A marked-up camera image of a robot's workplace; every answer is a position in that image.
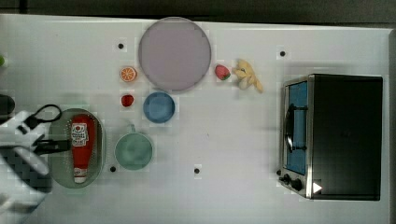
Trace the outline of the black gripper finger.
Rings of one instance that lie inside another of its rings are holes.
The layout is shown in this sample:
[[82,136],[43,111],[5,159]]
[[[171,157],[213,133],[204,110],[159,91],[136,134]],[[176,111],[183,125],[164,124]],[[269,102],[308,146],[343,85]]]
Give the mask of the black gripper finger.
[[43,140],[37,143],[35,148],[35,154],[37,155],[47,155],[53,153],[60,153],[70,150],[69,140]]

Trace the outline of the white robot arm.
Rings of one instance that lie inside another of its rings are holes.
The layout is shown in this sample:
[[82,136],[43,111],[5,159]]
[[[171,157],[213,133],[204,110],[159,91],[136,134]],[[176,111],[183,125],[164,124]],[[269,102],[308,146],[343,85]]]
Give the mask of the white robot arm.
[[71,149],[67,139],[48,139],[46,120],[22,111],[1,125],[1,215],[30,214],[52,190],[43,155]]

